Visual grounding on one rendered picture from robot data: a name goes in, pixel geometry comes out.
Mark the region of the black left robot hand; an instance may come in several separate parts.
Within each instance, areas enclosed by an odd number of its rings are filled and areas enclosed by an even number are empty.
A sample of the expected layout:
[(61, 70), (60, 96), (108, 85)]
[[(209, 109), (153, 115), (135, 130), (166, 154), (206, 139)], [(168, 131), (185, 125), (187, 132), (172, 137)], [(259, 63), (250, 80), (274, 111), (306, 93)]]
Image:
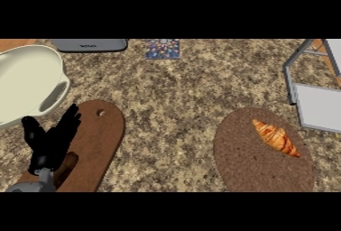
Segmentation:
[(66, 154), (76, 138), (77, 128), (82, 124), (79, 106), (72, 105), (60, 123), (46, 131), (32, 116), (21, 119), (24, 140), (33, 149), (29, 172), (39, 175), (42, 169), (57, 171), (63, 166)]

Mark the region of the brown oval placemat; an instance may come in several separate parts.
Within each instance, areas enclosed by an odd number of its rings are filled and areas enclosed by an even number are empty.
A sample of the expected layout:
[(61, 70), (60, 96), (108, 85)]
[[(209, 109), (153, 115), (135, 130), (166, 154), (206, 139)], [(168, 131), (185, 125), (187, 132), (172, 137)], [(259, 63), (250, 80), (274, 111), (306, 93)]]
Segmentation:
[[(265, 144), (253, 120), (286, 129), (302, 157), (292, 157)], [(311, 192), (315, 164), (294, 126), (268, 109), (246, 107), (221, 123), (213, 140), (218, 170), (231, 191)]]

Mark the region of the orange bell pepper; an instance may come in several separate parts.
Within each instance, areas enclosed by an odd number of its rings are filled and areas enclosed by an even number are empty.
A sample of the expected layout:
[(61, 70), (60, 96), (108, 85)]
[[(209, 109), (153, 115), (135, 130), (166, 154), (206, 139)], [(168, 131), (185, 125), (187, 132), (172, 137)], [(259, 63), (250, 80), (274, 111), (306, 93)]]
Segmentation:
[(258, 119), (253, 120), (253, 126), (266, 145), (290, 156), (302, 157), (302, 153), (283, 127), (271, 125)]

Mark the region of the grey tiered shelf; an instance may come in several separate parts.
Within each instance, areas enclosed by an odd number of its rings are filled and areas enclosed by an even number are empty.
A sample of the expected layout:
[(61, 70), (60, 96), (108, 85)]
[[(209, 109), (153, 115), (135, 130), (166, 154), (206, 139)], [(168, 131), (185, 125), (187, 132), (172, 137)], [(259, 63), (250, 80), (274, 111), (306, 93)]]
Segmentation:
[(325, 52), (311, 51), (314, 40), (306, 39), (283, 65), (290, 104), (297, 106), (303, 127), (341, 134), (341, 89), (323, 88), (293, 82), (292, 65), (305, 53), (327, 56), (334, 74), (341, 79), (341, 39), (324, 39)]

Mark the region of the brown wooden cutting board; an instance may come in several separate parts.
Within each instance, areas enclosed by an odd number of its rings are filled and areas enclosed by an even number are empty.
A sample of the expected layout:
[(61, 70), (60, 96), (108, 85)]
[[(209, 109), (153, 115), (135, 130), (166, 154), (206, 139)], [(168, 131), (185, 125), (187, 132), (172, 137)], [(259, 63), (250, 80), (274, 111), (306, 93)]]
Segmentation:
[[(95, 192), (116, 156), (125, 134), (125, 116), (119, 107), (91, 100), (79, 106), (82, 124), (61, 168), (54, 171), (55, 192)], [(18, 183), (39, 181), (29, 171)]]

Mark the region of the cream white pot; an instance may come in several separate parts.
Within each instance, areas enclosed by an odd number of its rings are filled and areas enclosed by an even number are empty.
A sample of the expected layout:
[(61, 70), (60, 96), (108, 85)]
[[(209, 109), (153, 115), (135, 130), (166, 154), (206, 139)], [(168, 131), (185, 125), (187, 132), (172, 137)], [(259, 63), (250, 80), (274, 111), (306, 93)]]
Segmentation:
[(45, 45), (0, 52), (0, 129), (26, 116), (45, 116), (61, 105), (72, 88), (61, 54)]

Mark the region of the grey flat appliance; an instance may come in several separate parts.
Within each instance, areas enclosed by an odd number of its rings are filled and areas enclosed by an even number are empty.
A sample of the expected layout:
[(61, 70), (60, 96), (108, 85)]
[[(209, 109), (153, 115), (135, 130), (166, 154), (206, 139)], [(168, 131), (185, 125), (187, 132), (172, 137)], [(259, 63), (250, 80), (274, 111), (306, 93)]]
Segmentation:
[(128, 39), (54, 39), (61, 52), (117, 52), (129, 48)]

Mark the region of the colourful speckled box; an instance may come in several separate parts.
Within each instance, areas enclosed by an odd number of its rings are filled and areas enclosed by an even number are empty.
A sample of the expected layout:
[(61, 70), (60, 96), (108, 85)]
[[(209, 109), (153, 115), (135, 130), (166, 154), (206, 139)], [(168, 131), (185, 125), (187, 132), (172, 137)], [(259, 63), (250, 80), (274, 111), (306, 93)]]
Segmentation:
[(150, 60), (173, 60), (181, 58), (179, 39), (148, 39), (145, 57)]

